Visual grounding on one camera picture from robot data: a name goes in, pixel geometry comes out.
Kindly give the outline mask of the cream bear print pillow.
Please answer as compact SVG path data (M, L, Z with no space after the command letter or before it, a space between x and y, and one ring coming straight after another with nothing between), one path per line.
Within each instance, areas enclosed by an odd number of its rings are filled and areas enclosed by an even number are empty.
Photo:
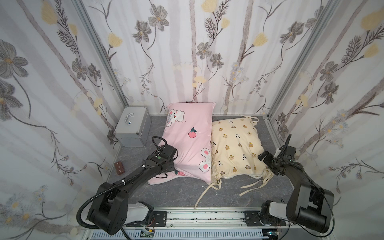
M258 156L265 150L256 125L258 118L243 116L237 119L219 120L212 123L211 134L211 183L195 203L196 209L209 189L220 190L223 179L247 175L257 181L242 186L247 193L263 188L274 176Z

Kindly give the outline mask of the pink cartoon pillowcase pillow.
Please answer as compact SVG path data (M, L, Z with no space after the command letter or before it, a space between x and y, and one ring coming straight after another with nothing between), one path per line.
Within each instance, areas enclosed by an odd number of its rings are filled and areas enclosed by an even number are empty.
M178 150L175 169L148 181L159 185L176 178L211 182L211 134L215 103L172 103L162 138Z

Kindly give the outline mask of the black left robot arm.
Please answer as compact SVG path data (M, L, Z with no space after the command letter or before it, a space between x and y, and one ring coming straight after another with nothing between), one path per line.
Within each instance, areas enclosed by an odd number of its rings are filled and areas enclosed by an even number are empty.
M113 184L99 186L96 195L85 201L76 214L76 220L86 229L102 229L114 235L126 224L131 195L145 182L172 171L178 150L168 144L158 147L141 167Z

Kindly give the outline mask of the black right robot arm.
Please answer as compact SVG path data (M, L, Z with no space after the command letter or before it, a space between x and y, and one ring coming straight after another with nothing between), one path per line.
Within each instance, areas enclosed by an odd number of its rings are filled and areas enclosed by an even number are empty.
M263 225L288 221L325 234L331 225L334 194L321 188L295 161L296 148L283 146L273 155L264 151L258 156L276 176L288 177L294 190L286 204L266 201L259 212Z

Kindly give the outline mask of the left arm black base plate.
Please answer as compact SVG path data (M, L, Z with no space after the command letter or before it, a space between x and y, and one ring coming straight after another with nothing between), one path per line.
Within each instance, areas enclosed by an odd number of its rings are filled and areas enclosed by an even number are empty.
M149 217L143 221L136 221L132 223L125 224L125 227L165 227L167 223L167 211L154 211L150 214Z

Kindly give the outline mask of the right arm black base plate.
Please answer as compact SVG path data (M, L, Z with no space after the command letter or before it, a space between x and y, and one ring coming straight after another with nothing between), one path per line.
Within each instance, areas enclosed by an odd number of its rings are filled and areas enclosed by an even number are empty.
M247 227L284 227L286 222L262 211L244 211Z

